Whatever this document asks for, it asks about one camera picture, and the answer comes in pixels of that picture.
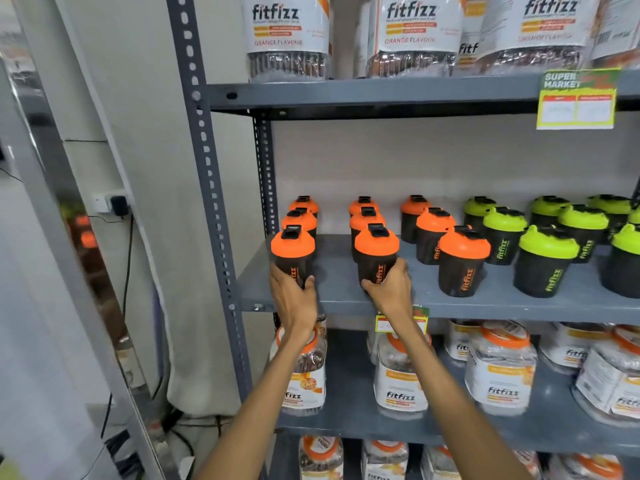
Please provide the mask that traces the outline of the person's left hand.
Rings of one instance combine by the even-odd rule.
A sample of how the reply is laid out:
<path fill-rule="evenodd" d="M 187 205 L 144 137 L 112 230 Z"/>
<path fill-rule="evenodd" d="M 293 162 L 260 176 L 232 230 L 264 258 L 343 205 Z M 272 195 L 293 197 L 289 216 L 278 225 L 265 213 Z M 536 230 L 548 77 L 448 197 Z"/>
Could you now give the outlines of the person's left hand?
<path fill-rule="evenodd" d="M 285 336 L 306 345 L 318 318 L 317 299 L 305 300 L 303 289 L 273 263 L 269 269 L 269 285 Z"/>

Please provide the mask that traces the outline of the person's right hand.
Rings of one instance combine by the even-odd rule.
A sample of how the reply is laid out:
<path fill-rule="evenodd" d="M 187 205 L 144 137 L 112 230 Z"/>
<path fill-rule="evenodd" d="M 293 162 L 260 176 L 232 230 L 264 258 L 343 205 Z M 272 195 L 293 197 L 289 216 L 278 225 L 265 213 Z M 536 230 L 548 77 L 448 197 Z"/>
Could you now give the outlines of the person's right hand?
<path fill-rule="evenodd" d="M 393 327 L 413 321 L 412 281 L 406 261 L 397 258 L 384 280 L 381 296 L 372 298 L 377 309 L 386 315 Z"/>

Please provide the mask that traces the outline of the orange-lid black shaker bottle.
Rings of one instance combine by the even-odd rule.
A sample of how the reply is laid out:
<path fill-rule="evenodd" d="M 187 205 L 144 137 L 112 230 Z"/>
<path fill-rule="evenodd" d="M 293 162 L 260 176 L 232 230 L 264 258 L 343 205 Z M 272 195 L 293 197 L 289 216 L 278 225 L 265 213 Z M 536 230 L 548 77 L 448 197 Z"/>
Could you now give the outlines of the orange-lid black shaker bottle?
<path fill-rule="evenodd" d="M 301 225 L 287 225 L 270 243 L 273 263 L 304 289 L 313 274 L 316 242 Z"/>
<path fill-rule="evenodd" d="M 400 241 L 381 223 L 368 224 L 354 243 L 358 280 L 381 284 L 396 264 Z"/>

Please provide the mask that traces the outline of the person's right forearm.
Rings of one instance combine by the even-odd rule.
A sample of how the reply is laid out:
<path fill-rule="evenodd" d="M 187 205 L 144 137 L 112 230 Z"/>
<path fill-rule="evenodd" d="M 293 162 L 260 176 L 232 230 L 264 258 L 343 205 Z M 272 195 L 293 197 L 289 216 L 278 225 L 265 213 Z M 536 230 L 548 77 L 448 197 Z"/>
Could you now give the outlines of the person's right forearm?
<path fill-rule="evenodd" d="M 384 312 L 415 367 L 429 409 L 461 480 L 534 480 L 514 451 L 472 402 L 408 312 Z"/>

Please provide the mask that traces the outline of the person's left forearm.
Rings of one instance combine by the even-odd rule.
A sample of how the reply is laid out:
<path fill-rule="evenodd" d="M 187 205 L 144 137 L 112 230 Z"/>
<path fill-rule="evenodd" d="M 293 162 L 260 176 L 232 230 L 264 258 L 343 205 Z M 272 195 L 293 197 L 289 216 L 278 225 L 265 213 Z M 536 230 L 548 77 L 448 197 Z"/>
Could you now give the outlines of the person's left forearm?
<path fill-rule="evenodd" d="M 194 480 L 259 480 L 294 368 L 315 327 L 312 317 L 285 328 L 276 354 Z"/>

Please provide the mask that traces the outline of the small yellow green price tag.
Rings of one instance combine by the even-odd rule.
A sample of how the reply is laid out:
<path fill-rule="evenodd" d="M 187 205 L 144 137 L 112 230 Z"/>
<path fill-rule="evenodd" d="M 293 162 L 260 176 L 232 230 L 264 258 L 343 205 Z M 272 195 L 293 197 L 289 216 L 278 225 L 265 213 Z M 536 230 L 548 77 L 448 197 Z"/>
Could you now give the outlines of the small yellow green price tag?
<path fill-rule="evenodd" d="M 428 334 L 429 309 L 423 306 L 413 306 L 413 320 L 417 323 L 424 335 Z M 388 317 L 378 312 L 374 320 L 374 331 L 376 333 L 395 333 L 395 329 Z"/>

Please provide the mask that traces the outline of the group of orange-lid shakers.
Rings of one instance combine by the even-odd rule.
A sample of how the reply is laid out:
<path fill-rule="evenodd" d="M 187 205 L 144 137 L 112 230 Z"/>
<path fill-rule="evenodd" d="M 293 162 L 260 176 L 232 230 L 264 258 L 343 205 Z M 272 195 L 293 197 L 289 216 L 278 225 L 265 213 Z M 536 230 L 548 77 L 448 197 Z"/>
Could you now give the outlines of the group of orange-lid shakers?
<path fill-rule="evenodd" d="M 457 298 L 473 296 L 484 259 L 490 254 L 489 242 L 470 227 L 455 225 L 451 216 L 440 208 L 424 208 L 421 214 L 413 214 L 413 217 L 417 218 L 413 227 L 416 259 L 425 265 L 438 266 L 438 286 L 446 295 Z M 359 214 L 351 215 L 350 252 L 355 263 L 355 238 L 372 223 L 381 223 L 388 228 L 372 206 L 361 207 Z M 301 225 L 308 231 L 316 242 L 315 257 L 322 240 L 316 236 L 317 224 L 313 213 L 305 207 L 294 208 L 283 221 L 283 229 L 287 225 Z"/>

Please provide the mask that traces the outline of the row of clear labelled jars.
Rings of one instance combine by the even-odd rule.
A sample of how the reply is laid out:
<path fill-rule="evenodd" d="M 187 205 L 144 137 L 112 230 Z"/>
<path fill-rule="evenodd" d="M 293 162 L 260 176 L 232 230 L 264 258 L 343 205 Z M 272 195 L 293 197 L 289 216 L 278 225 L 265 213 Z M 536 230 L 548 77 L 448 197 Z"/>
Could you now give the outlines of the row of clear labelled jars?
<path fill-rule="evenodd" d="M 465 384 L 487 414 L 516 417 L 526 411 L 538 359 L 556 372 L 576 374 L 573 398 L 599 422 L 640 427 L 640 328 L 604 324 L 552 322 L 540 336 L 538 350 L 530 334 L 513 321 L 480 325 L 449 322 L 445 350 L 464 362 Z M 401 341 L 393 333 L 382 337 L 375 353 L 374 397 L 379 408 L 419 418 L 428 402 Z M 315 407 L 311 394 L 320 392 L 314 359 L 303 353 L 302 371 L 293 375 L 286 408 Z"/>
<path fill-rule="evenodd" d="M 514 450 L 527 473 L 500 465 L 462 467 L 444 446 L 425 446 L 419 458 L 420 480 L 630 480 L 622 462 L 609 454 L 548 454 Z M 363 440 L 360 480 L 409 480 L 412 455 L 406 442 Z M 298 447 L 300 480 L 344 480 L 346 450 L 333 436 L 302 436 Z"/>
<path fill-rule="evenodd" d="M 334 0 L 241 0 L 249 80 L 334 78 Z M 355 79 L 640 70 L 640 0 L 359 0 Z"/>

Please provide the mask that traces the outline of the group of green-lid shakers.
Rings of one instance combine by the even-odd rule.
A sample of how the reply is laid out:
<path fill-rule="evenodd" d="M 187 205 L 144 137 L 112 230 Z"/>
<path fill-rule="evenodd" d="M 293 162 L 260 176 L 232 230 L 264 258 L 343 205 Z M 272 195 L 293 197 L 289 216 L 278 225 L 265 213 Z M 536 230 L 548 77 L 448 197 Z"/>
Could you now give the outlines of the group of green-lid shakers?
<path fill-rule="evenodd" d="M 485 196 L 469 199 L 462 226 L 441 238 L 448 258 L 514 265 L 514 287 L 533 298 L 552 298 L 571 264 L 587 264 L 609 245 L 602 286 L 640 299 L 640 207 L 624 196 L 597 194 L 587 204 L 555 195 L 532 201 L 531 213 L 499 206 Z"/>

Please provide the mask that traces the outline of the large yellow green price tag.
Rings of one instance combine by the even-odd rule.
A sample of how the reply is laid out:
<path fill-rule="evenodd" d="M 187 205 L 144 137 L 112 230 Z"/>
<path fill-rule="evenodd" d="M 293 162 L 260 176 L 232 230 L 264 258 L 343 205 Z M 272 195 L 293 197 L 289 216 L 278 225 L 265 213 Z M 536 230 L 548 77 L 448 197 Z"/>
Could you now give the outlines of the large yellow green price tag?
<path fill-rule="evenodd" d="M 620 74 L 620 68 L 546 71 L 541 78 L 536 129 L 613 129 Z"/>

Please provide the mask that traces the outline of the silver metal door frame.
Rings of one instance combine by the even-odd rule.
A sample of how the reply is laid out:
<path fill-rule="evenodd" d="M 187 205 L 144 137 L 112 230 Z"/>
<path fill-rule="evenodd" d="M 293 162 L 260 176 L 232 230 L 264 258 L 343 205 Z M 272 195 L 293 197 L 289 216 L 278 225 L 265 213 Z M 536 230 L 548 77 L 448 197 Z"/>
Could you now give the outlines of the silver metal door frame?
<path fill-rule="evenodd" d="M 160 413 L 163 314 L 107 142 L 61 136 L 14 0 L 0 0 L 0 470 L 180 480 Z"/>

